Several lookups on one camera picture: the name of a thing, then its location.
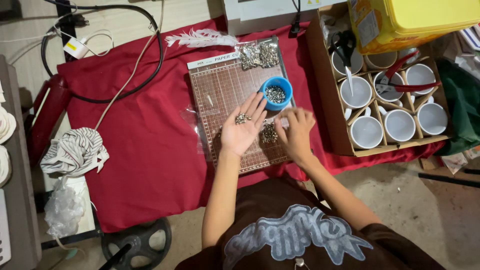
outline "blue cup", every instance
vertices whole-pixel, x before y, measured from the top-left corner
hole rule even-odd
[[[285,100],[282,103],[273,103],[267,98],[267,96],[265,95],[265,88],[269,86],[279,86],[283,89],[283,91],[285,92]],[[282,110],[288,105],[288,103],[290,103],[290,100],[292,99],[293,89],[292,85],[287,79],[285,79],[284,77],[276,76],[266,80],[260,87],[260,92],[264,93],[264,98],[267,100],[267,105],[265,105],[265,109]]]

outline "red fabric tablecloth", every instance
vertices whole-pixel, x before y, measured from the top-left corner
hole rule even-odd
[[[226,29],[224,17],[219,17],[163,33],[162,39],[171,34],[188,33],[192,27]],[[279,37],[296,104],[313,110],[317,118],[317,125],[310,134],[312,149],[332,174],[382,162],[413,160],[428,156],[443,145],[439,142],[364,158],[332,154],[305,35],[288,38],[289,28],[253,33],[240,40]],[[72,91],[89,98],[111,98],[131,75],[147,40],[145,37],[123,44],[104,57],[92,56],[59,65],[58,71],[67,79]],[[221,46],[179,48],[175,44],[167,49],[160,72],[149,84],[112,105],[98,128],[110,159],[100,173],[92,170],[85,174],[104,232],[119,231],[206,204],[214,168],[205,161],[204,155],[197,153],[197,134],[180,116],[189,104],[194,104],[187,63],[232,50]],[[158,43],[154,41],[125,90],[143,82],[156,68],[158,59]],[[72,128],[94,128],[106,106],[73,98],[68,106]],[[284,172],[305,179],[295,164],[284,163],[242,176],[239,187]]]

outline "person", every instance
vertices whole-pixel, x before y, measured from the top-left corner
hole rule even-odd
[[[222,127],[222,148],[202,227],[202,251],[176,269],[443,269],[380,219],[312,154],[312,112],[285,109],[278,139],[331,209],[288,176],[237,190],[240,158],[266,116],[262,93],[247,98]],[[235,124],[239,113],[251,116]],[[281,118],[289,123],[282,127]]]

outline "yellow plastic container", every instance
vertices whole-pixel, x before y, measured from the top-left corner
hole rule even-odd
[[[348,0],[361,54],[417,47],[480,22],[480,0]]]

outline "white mug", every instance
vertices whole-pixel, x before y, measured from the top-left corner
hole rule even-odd
[[[429,97],[427,103],[417,111],[420,128],[428,135],[439,135],[447,128],[448,117],[445,110]]]
[[[365,63],[372,70],[385,69],[395,64],[398,53],[396,51],[364,56]]]
[[[341,78],[344,78],[347,76],[345,73],[345,66],[343,65],[342,59],[336,52],[332,53],[332,56],[330,57],[330,61],[332,62],[332,66],[334,69],[335,73],[335,79],[339,80]],[[352,56],[350,57],[350,61],[352,64],[351,71],[352,75],[357,74],[361,67],[363,66],[363,57],[359,53],[358,49],[355,48],[353,51]]]
[[[437,81],[432,69],[424,64],[415,64],[407,68],[407,71],[405,71],[405,77],[407,79],[407,84],[411,86],[427,85]],[[411,92],[410,94],[413,97],[419,97],[430,93],[432,90],[433,87],[422,91]]]
[[[365,108],[365,115],[360,116],[348,129],[350,140],[354,148],[370,149],[379,145],[384,138],[384,132],[380,122],[370,116],[371,110]]]
[[[403,92],[395,92],[395,91],[394,92],[384,92],[381,95],[379,95],[378,92],[376,91],[376,88],[375,88],[376,82],[377,82],[377,80],[380,80],[384,74],[385,74],[385,71],[379,72],[379,73],[377,73],[377,75],[375,75],[375,77],[373,79],[373,88],[375,89],[375,94],[377,95],[377,97],[379,99],[381,99],[383,101],[391,102],[391,103],[394,103],[394,104],[396,104],[400,107],[403,107],[402,102],[399,100],[403,96]],[[396,72],[393,74],[391,82],[394,83],[394,84],[397,84],[397,85],[404,85],[405,84],[402,76],[400,76],[400,74],[398,74]]]
[[[382,106],[378,106],[384,122],[387,142],[405,142],[415,134],[415,121],[404,110],[391,110],[387,112]]]
[[[352,77],[353,96],[348,87],[348,81],[344,80],[340,84],[340,97],[342,99],[343,108],[345,109],[345,120],[352,115],[353,109],[365,107],[370,99],[372,99],[372,87],[362,77]]]

